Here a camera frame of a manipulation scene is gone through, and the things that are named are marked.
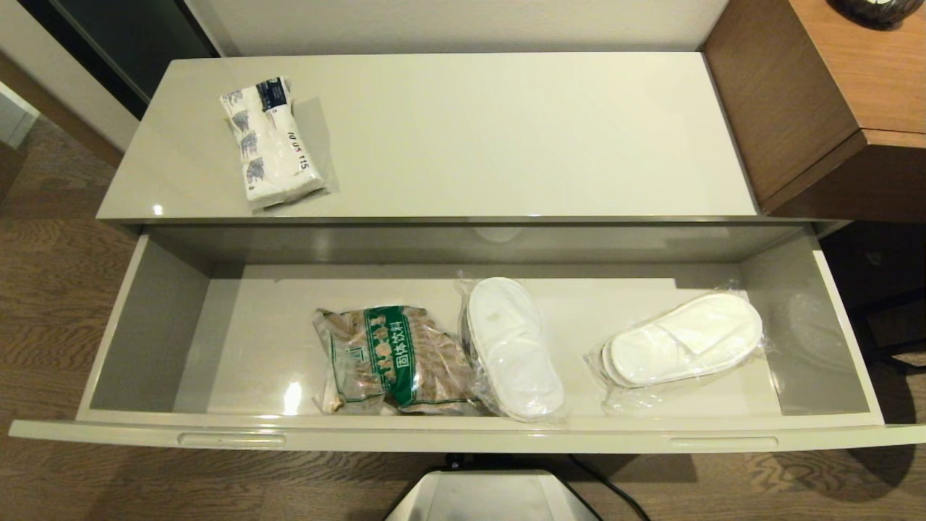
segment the green label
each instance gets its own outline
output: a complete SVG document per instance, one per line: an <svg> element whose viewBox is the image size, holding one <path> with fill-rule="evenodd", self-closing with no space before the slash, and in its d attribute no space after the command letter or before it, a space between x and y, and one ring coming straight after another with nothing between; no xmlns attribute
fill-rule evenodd
<svg viewBox="0 0 926 521"><path fill-rule="evenodd" d="M415 350L403 309L386 306L364 310L370 365L399 407L415 401Z"/></svg>

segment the open drawer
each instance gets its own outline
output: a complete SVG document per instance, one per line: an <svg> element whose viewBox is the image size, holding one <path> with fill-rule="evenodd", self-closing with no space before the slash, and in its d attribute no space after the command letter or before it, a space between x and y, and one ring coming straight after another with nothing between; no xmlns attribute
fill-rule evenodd
<svg viewBox="0 0 926 521"><path fill-rule="evenodd" d="M568 393L563 425L499 417L322 415L322 307L428 309L456 331L459 276L534 295ZM607 416L582 355L736 281L773 349L683 396ZM926 441L886 426L816 240L768 223L158 225L119 292L76 421L12 436L240 449L795 451Z"/></svg>

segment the drawer handle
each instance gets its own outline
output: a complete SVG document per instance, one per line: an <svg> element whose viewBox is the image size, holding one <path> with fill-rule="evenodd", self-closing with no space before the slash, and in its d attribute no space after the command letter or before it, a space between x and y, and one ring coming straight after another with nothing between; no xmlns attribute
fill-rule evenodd
<svg viewBox="0 0 926 521"><path fill-rule="evenodd" d="M756 438L673 438L672 447L680 449L717 449L728 451L730 449L769 450L778 447L778 439L774 437Z"/></svg>
<svg viewBox="0 0 926 521"><path fill-rule="evenodd" d="M275 449L286 444L286 437L280 434L205 434L184 432L177 437L177 443L184 447L223 449Z"/></svg>

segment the plastic packaging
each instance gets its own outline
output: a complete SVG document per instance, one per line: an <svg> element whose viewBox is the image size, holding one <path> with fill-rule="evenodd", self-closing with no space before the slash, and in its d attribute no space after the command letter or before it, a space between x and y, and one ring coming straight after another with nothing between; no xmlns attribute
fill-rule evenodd
<svg viewBox="0 0 926 521"><path fill-rule="evenodd" d="M324 413L381 413L383 404L402 413L475 412L466 351L422 308L318 310L314 324L331 363Z"/></svg>
<svg viewBox="0 0 926 521"><path fill-rule="evenodd" d="M296 200L325 186L296 128L285 77L228 93L219 101L241 151L252 209Z"/></svg>
<svg viewBox="0 0 926 521"><path fill-rule="evenodd" d="M761 356L762 318L732 291L715 291L618 333L585 355L607 388L608 413L645 409Z"/></svg>
<svg viewBox="0 0 926 521"><path fill-rule="evenodd" d="M476 372L476 396L494 413L522 422L561 419L565 390L531 294L504 277L461 286L461 331Z"/></svg>

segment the electrical cord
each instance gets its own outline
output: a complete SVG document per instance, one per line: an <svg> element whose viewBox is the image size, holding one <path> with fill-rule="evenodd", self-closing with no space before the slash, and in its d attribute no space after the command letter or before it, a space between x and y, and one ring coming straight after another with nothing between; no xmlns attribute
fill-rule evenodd
<svg viewBox="0 0 926 521"><path fill-rule="evenodd" d="M629 504L629 505L631 506L631 508L634 510L634 512L636 512L637 515L640 516L640 519L643 519L643 521L652 521L652 520L649 518L649 515L646 515L646 511L643 509L642 506L640 506L640 503L636 502L636 500L635 500L634 498L632 498L630 494L628 494L627 492L625 492L625 491L619 489L617 485L615 485L614 483L611 483L606 477L604 477L604 476L603 476L601 473L599 473L597 470L594 470L591 466L582 463L582 462L579 460L579 458L575 457L574 454L567 454L567 455L569 456L569 458L572 460L573 463L575 463L576 465L579 466L579 468L581 468L582 470L584 470L585 472L587 472L589 475L591 475L592 477L594 477L594 478L597 479L598 481L601 481L606 487L608 487L609 489L611 489L612 492L614 492L615 494L617 494L617 495L619 495L621 498L623 498L623 500L624 500L625 502L627 502L627 504Z"/></svg>

